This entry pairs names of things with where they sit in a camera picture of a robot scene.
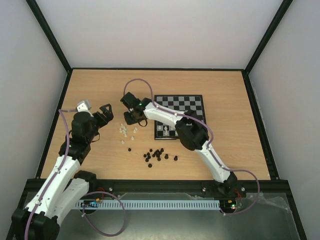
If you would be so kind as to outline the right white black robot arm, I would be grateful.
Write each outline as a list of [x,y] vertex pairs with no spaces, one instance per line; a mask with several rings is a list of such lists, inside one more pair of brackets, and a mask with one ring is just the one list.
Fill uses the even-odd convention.
[[131,92],[127,92],[120,102],[128,109],[123,114],[128,125],[154,120],[174,128],[181,144],[189,151],[196,152],[207,165],[217,190],[224,196],[235,191],[236,175],[227,169],[213,148],[209,139],[212,131],[198,118],[194,110],[172,110],[149,98],[139,100]]

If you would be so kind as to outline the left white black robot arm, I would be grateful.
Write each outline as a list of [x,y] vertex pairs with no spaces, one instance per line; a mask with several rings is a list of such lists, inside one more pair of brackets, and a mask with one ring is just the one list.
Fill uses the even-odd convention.
[[91,143],[99,130],[113,118],[112,106],[103,105],[91,113],[87,100],[77,104],[71,126],[65,126],[65,141],[61,145],[54,167],[32,198],[11,217],[13,234],[17,240],[55,240],[61,224],[74,205],[95,189],[94,173],[80,170],[91,150]]

